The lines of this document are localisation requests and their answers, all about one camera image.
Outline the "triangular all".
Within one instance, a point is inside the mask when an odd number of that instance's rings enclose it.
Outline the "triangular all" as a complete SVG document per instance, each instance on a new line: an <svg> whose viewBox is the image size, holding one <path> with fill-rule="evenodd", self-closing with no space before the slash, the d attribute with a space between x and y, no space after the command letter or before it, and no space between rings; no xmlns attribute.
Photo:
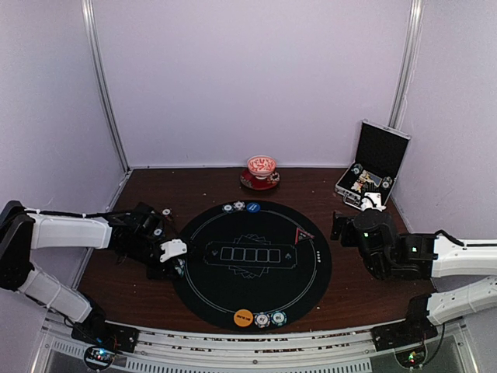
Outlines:
<svg viewBox="0 0 497 373"><path fill-rule="evenodd" d="M300 242L304 242L307 240L312 240L314 239L315 236L312 235L311 233L303 230L302 228L297 228L296 229L296 235L295 235L295 244L297 245Z"/></svg>

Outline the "blue small blind button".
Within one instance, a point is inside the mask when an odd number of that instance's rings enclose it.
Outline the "blue small blind button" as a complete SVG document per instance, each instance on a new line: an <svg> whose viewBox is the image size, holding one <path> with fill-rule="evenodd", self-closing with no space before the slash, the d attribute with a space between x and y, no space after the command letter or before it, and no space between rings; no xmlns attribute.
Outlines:
<svg viewBox="0 0 497 373"><path fill-rule="evenodd" d="M256 202L249 202L246 204L246 211L250 212L250 213L257 213L260 211L261 209L261 206L260 204L256 203Z"/></svg>

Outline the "orange big blind button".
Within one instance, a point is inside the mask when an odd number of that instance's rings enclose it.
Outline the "orange big blind button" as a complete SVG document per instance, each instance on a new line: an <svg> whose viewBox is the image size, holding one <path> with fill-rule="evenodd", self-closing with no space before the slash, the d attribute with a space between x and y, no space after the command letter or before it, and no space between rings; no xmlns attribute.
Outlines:
<svg viewBox="0 0 497 373"><path fill-rule="evenodd" d="M248 309L239 309L234 313L233 320L237 327L246 328L252 325L254 315Z"/></svg>

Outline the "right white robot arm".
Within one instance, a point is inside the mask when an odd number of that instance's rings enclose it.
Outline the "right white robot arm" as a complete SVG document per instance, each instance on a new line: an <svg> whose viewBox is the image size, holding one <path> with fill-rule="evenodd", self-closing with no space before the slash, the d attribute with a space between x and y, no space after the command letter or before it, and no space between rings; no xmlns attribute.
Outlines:
<svg viewBox="0 0 497 373"><path fill-rule="evenodd" d="M428 324L440 326L496 305L496 242L457 239L444 230L400 234L386 212L366 209L355 217L333 214L331 238L356 247L368 272L378 280L430 280L479 276L480 281L412 298L398 326L403 342L414 343Z"/></svg>

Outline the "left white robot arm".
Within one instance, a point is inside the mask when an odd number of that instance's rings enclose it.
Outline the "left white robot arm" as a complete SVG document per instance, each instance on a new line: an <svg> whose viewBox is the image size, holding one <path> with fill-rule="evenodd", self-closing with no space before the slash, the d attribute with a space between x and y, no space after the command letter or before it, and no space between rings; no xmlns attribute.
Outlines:
<svg viewBox="0 0 497 373"><path fill-rule="evenodd" d="M29 209L17 200L1 211L1 287L81 323L95 345L111 339L111 327L91 301L63 285L31 259L40 249L109 249L144 264L151 272L178 277L189 245L166 234L166 213L140 203L127 211L79 214Z"/></svg>

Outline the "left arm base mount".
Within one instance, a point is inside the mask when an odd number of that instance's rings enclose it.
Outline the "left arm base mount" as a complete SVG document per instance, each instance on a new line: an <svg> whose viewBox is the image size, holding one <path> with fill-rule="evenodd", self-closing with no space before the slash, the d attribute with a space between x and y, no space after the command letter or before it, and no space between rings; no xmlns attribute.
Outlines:
<svg viewBox="0 0 497 373"><path fill-rule="evenodd" d="M83 353L83 362L91 371L109 368L118 354L133 353L137 345L139 330L107 322L105 312L98 305L92 306L83 322L72 321L67 316L64 321L71 327L73 339L90 344Z"/></svg>

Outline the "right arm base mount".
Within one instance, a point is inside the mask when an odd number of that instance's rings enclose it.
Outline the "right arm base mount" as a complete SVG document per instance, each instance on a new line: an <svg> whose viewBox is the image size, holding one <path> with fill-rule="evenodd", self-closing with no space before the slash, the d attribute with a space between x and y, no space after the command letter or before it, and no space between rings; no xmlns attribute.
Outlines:
<svg viewBox="0 0 497 373"><path fill-rule="evenodd" d="M375 326L370 332L377 352L393 350L397 363L410 370L431 360L426 342L438 336L437 327L425 316L407 316L400 322Z"/></svg>

